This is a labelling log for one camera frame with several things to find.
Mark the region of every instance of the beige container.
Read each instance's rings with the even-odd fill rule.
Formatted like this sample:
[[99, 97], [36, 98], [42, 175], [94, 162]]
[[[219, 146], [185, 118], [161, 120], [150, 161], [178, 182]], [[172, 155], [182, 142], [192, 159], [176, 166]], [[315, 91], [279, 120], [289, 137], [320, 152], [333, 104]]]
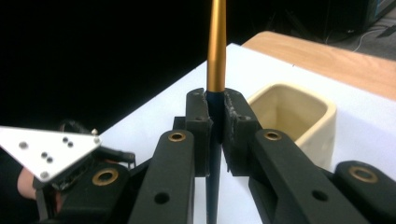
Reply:
[[279, 82], [247, 99], [261, 126], [286, 133], [317, 166], [330, 169], [336, 106], [297, 85]]

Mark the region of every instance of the white bracket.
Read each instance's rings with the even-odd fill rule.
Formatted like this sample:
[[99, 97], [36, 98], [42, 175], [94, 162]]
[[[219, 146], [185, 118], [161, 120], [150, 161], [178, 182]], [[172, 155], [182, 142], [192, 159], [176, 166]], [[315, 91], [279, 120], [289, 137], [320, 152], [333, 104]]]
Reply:
[[0, 146], [41, 182], [50, 181], [100, 145], [96, 135], [0, 126]]

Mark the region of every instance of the black cloth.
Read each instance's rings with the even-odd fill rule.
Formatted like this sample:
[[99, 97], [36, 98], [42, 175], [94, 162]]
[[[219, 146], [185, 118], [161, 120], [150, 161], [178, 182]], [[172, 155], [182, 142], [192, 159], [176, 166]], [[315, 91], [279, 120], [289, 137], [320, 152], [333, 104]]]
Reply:
[[22, 166], [0, 148], [0, 224], [38, 221], [35, 200], [23, 198], [17, 188]]

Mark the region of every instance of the gray carpet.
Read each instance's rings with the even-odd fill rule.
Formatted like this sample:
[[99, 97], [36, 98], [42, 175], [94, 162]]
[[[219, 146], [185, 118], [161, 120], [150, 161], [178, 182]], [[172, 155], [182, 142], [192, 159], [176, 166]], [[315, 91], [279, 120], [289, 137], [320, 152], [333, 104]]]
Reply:
[[329, 34], [326, 43], [337, 48], [396, 61], [396, 32], [379, 36], [392, 26], [396, 31], [396, 8], [373, 24], [366, 32], [358, 35], [334, 32]]

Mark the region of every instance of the gold pen section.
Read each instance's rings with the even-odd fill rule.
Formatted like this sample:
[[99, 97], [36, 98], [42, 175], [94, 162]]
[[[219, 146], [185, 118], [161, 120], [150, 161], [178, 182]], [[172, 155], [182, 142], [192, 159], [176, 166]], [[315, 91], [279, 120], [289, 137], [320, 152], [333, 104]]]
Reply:
[[209, 49], [207, 53], [208, 91], [225, 90], [226, 62], [226, 1], [213, 0], [212, 19], [210, 22]]

